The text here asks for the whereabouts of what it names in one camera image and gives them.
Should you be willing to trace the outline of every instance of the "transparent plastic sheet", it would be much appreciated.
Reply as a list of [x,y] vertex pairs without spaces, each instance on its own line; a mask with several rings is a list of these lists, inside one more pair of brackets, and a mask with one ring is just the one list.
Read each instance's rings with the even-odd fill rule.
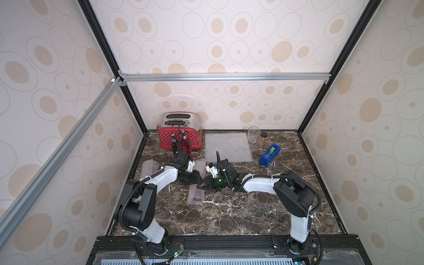
[[231,163],[253,161],[246,133],[205,134],[206,162],[216,163],[216,151]]
[[140,179],[155,173],[159,169],[159,162],[149,159],[143,162],[141,167]]
[[286,255],[275,255],[273,250],[199,250],[184,251],[181,255],[187,259],[223,259],[223,258],[286,258]]
[[101,265],[103,259],[137,259],[135,251],[97,252],[93,265]]
[[344,251],[344,250],[335,250],[330,251],[326,250],[324,257],[321,261],[322,265],[365,265],[362,261],[361,255],[355,251]]
[[[206,159],[202,158],[195,161],[193,170],[197,170],[200,173],[200,178],[204,179],[206,176]],[[205,199],[205,191],[198,189],[197,184],[190,185],[188,190],[188,204],[202,204]]]

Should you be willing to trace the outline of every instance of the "red bottle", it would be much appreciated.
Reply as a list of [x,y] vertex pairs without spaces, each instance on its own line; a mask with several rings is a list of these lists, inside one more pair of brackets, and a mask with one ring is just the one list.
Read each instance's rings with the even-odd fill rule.
[[190,140],[187,138],[186,131],[181,131],[181,135],[183,136],[183,139],[181,140],[181,147],[183,148],[183,152],[191,155]]

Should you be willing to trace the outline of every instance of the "ventilation grille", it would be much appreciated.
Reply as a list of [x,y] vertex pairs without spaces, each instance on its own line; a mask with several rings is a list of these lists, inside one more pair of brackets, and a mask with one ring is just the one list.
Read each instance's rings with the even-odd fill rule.
[[[202,147],[202,130],[199,133],[193,128],[181,127],[180,131],[185,130],[187,138],[190,140],[190,147],[192,150],[199,149]],[[175,134],[175,137],[180,139],[178,133],[178,127],[162,127],[158,130],[160,147],[164,149],[171,149],[171,134]]]
[[[146,265],[164,262],[167,259],[149,259]],[[103,259],[101,265],[141,265],[136,259]],[[291,258],[262,258],[262,259],[190,259],[173,260],[170,265],[293,265]]]

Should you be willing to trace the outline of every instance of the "metal bracket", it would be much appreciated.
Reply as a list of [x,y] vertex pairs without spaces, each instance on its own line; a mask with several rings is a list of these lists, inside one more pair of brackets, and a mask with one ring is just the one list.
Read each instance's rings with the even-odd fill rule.
[[121,70],[121,69],[119,69],[119,70],[118,70],[118,74],[119,74],[120,76],[126,76],[126,75],[127,75],[126,73],[122,72],[122,70]]
[[[113,82],[115,82],[115,78],[112,78],[110,81],[113,83]],[[120,80],[118,81],[118,84],[119,84],[119,86],[125,86],[126,85],[126,83],[124,82],[124,81],[122,81],[122,78],[120,78]]]
[[193,167],[194,167],[194,165],[195,165],[195,162],[194,162],[194,161],[189,160],[189,161],[188,161],[188,166],[187,166],[187,171],[188,171],[188,172],[193,172]]

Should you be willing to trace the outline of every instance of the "glass bottle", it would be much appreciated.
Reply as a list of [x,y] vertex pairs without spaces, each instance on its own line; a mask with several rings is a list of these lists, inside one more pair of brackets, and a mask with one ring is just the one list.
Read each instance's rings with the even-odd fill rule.
[[266,140],[268,139],[267,137],[268,137],[268,134],[266,132],[264,131],[261,132],[261,135],[258,138],[259,147],[262,147],[266,143]]
[[175,134],[171,134],[171,148],[174,153],[178,151],[178,140],[175,137]]
[[190,140],[187,137],[186,131],[181,131],[181,135],[183,136],[183,139],[181,140],[181,147],[183,148],[183,152],[191,155]]

